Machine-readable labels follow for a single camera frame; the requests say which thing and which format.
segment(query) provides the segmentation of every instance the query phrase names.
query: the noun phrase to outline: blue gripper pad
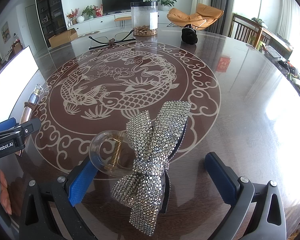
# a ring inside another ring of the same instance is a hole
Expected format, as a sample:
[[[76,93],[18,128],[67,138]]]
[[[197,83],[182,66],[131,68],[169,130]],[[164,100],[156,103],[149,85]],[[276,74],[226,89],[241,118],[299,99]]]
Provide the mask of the blue gripper pad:
[[[7,130],[7,129],[10,129],[12,127],[15,127],[16,124],[17,124],[17,121],[13,117],[8,119],[8,120],[5,120],[3,122],[0,122],[0,132],[4,131],[4,130]]]
[[[91,161],[87,162],[87,165],[82,169],[77,178],[69,187],[69,201],[74,205],[80,203],[87,192],[87,189],[97,174],[97,168]]]
[[[208,153],[205,156],[204,166],[213,183],[216,185],[223,201],[231,206],[235,205],[237,203],[237,188],[212,153]]]

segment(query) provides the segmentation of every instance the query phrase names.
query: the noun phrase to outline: metal spring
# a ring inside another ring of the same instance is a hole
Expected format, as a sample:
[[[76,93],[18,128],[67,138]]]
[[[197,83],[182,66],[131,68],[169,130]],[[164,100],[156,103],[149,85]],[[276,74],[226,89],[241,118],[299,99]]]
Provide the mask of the metal spring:
[[[114,145],[114,150],[112,152],[112,156],[111,156],[111,160],[110,160],[110,164],[115,166],[115,164],[117,163],[117,159],[118,159],[118,156],[121,152],[121,141],[117,140],[117,139],[114,139],[113,140],[116,141],[115,145]]]

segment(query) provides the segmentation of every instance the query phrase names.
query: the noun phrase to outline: gray curtain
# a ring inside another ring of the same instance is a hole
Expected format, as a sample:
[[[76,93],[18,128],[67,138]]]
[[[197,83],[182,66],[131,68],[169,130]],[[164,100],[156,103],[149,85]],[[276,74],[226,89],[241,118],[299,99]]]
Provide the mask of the gray curtain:
[[[214,8],[218,8],[224,11],[223,15],[212,25],[209,26],[208,32],[221,34],[223,31],[223,27],[225,24],[226,18],[226,8],[227,8],[228,0],[211,0],[211,6]]]

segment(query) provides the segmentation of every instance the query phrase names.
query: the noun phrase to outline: plant pot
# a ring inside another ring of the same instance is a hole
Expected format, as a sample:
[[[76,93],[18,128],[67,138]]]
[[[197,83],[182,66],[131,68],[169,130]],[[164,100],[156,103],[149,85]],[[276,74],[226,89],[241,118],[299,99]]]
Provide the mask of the plant pot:
[[[84,16],[82,15],[77,18],[77,23],[81,23],[81,22],[84,22]]]
[[[160,7],[162,11],[166,11],[166,12],[168,12],[171,9],[171,6],[169,5],[161,5]]]

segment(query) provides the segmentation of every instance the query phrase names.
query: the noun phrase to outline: round table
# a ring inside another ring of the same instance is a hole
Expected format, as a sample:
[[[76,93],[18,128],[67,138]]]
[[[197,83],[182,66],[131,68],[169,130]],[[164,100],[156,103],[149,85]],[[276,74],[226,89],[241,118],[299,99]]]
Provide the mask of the round table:
[[[110,39],[117,33],[122,30],[93,37]],[[27,141],[22,157],[2,160],[16,223],[31,179],[42,183],[67,175],[87,156],[95,134],[124,130],[144,110],[154,119],[165,101],[187,100],[193,104],[186,137],[170,163],[168,209],[159,214],[154,235],[129,223],[131,209],[110,194],[116,179],[98,172],[76,205],[95,236],[207,239],[229,209],[204,168],[212,151],[238,176],[261,184],[275,180],[287,236],[293,232],[300,221],[300,98],[265,56],[241,41],[203,31],[196,45],[187,45],[180,28],[159,28],[156,36],[88,51],[91,45],[96,43],[82,37],[36,58],[40,73],[30,83],[47,81],[34,112],[42,127]],[[7,162],[16,168],[11,171]]]

